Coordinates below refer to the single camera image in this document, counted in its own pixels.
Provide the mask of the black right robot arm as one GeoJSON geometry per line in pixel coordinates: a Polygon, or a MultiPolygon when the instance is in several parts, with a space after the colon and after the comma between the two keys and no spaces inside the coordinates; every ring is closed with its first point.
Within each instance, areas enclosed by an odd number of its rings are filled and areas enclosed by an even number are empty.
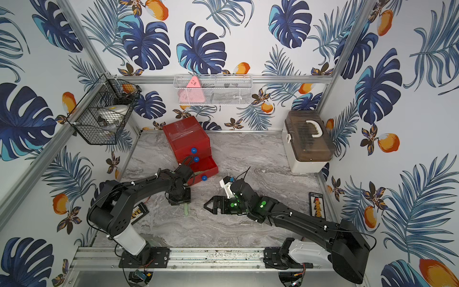
{"type": "Polygon", "coordinates": [[[246,215],[250,220],[284,228],[298,234],[329,253],[333,270],[355,284],[364,280],[371,247],[350,221],[326,221],[296,211],[280,201],[258,195],[244,179],[221,180],[225,196],[214,196],[203,208],[214,215],[246,215]]]}

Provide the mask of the white object in basket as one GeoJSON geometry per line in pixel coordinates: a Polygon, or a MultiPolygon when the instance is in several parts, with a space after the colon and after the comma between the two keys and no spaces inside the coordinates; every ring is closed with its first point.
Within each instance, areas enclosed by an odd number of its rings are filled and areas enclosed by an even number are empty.
{"type": "Polygon", "coordinates": [[[118,126],[128,112],[127,105],[106,106],[98,110],[97,122],[103,126],[118,126]]]}

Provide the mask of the red three-drawer box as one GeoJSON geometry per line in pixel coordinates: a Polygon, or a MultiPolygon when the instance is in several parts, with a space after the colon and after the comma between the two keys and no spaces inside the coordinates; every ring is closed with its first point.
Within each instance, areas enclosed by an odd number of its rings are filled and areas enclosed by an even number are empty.
{"type": "Polygon", "coordinates": [[[212,157],[208,134],[195,117],[188,117],[163,126],[163,132],[180,164],[189,165],[194,175],[188,181],[194,185],[218,174],[212,157]]]}

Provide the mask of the brown lidded storage box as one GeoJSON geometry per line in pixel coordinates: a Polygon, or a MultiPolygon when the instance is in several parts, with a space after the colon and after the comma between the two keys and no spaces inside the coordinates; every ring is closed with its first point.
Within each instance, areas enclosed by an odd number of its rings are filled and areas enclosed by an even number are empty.
{"type": "Polygon", "coordinates": [[[335,147],[319,113],[292,110],[284,120],[282,141],[292,173],[318,173],[332,160],[335,147]]]}

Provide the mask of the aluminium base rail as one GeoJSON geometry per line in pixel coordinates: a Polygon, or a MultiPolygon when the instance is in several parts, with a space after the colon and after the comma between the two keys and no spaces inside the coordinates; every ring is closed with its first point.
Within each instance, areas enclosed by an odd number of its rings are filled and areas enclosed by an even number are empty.
{"type": "Polygon", "coordinates": [[[300,242],[292,253],[280,248],[154,248],[153,261],[146,267],[117,257],[111,248],[80,248],[71,268],[78,271],[115,271],[124,269],[154,271],[286,271],[302,269],[333,271],[328,253],[311,242],[300,242]]]}

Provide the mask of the clear mesh wall shelf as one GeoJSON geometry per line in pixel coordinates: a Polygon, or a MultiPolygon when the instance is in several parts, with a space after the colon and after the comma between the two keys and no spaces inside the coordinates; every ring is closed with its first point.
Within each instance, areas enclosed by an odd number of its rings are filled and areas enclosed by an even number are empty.
{"type": "Polygon", "coordinates": [[[173,87],[177,90],[177,94],[180,89],[186,87],[193,76],[198,76],[206,101],[203,104],[191,105],[244,105],[251,102],[253,87],[251,75],[175,75],[173,87]]]}

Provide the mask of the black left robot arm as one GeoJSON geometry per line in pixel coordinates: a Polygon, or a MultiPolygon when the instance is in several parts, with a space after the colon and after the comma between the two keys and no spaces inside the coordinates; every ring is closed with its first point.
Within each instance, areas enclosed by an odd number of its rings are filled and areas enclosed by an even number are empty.
{"type": "Polygon", "coordinates": [[[164,193],[167,202],[177,206],[191,201],[188,181],[194,177],[189,166],[180,165],[175,170],[159,169],[151,177],[131,182],[106,181],[93,205],[87,220],[112,238],[132,257],[145,261],[149,246],[131,223],[135,206],[144,199],[164,193]]]}

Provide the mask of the pink triangle object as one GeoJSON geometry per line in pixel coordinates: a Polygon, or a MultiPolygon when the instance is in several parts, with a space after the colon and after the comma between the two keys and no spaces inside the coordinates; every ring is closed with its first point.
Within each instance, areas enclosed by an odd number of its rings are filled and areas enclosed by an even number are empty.
{"type": "Polygon", "coordinates": [[[203,104],[206,101],[198,76],[191,77],[185,88],[179,90],[180,104],[203,104]]]}

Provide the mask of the right yellow connector board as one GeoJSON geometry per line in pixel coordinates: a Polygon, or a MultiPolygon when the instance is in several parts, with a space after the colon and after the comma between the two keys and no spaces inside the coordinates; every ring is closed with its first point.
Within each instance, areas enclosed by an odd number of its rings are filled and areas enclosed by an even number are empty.
{"type": "Polygon", "coordinates": [[[309,193],[310,215],[316,218],[326,219],[325,203],[323,195],[319,193],[309,193]]]}

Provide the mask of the yellow connector board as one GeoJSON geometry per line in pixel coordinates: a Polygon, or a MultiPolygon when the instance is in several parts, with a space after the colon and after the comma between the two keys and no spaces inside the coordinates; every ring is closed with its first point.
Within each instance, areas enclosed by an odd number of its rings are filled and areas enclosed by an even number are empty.
{"type": "Polygon", "coordinates": [[[319,193],[309,193],[310,215],[316,218],[326,219],[325,203],[323,195],[319,193]]]}
{"type": "Polygon", "coordinates": [[[144,202],[140,202],[133,208],[130,223],[134,225],[148,214],[149,210],[146,204],[144,204],[144,202]]]}

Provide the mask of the left yellow connector board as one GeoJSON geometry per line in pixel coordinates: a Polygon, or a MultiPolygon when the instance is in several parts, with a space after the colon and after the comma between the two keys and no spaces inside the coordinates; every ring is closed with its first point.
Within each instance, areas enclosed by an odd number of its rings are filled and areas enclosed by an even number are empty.
{"type": "Polygon", "coordinates": [[[146,204],[144,204],[144,202],[140,202],[133,208],[130,223],[134,225],[148,214],[149,210],[146,204]]]}

